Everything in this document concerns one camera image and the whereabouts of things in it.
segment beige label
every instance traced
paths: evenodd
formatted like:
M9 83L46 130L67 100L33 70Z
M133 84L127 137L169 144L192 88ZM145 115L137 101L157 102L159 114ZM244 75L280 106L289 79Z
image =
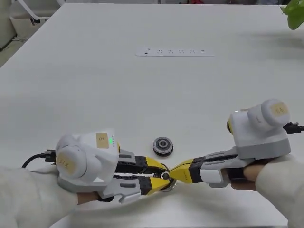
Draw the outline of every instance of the beige label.
M107 133L96 133L96 143L99 149L109 148L109 139Z
M283 102L279 102L270 106L272 114L276 117L288 114L288 108Z
M70 175L75 172L75 163L62 153L60 153L56 158L56 166L61 166Z

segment white table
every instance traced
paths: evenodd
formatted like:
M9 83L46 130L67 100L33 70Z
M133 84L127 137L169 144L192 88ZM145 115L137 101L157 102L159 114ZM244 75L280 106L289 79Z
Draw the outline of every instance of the white table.
M174 153L160 161L172 167L230 149L230 112L272 97L304 123L303 39L278 6L65 4L0 70L1 165L63 134L114 127L137 155L155 158L153 140L169 137ZM148 46L215 57L135 56ZM304 160L303 135L290 141ZM54 227L259 225L286 220L257 193L179 183L130 205L84 205Z

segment white power strip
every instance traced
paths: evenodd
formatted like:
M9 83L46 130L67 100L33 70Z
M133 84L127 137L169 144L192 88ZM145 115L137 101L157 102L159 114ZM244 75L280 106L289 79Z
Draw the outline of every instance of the white power strip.
M168 57L213 57L214 54L204 49L166 49L143 48L136 53L137 56L168 56Z

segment black cable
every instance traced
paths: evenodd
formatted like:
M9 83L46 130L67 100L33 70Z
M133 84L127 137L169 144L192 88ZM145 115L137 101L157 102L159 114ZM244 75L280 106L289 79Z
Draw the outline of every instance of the black cable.
M26 168L28 164L30 164L36 158L44 158L45 162L56 163L56 151L55 150L47 150L44 153L39 153L34 156L31 156L22 166L22 168Z
M45 154L44 153L40 153L40 154L35 154L34 156L31 156L22 166L22 168L26 168L28 166L28 164L30 164L33 160L35 160L36 158L44 158Z
M297 134L304 131L304 126L299 126L298 123L292 123L292 122L289 122L283 128L285 129L287 134Z

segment white sleeve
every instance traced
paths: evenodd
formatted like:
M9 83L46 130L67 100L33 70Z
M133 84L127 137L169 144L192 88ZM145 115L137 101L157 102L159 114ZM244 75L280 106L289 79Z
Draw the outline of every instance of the white sleeve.
M0 167L0 228L49 228L76 205L77 195L57 185L52 169Z
M291 155L270 162L257 177L256 190L288 219L289 228L304 228L304 164Z

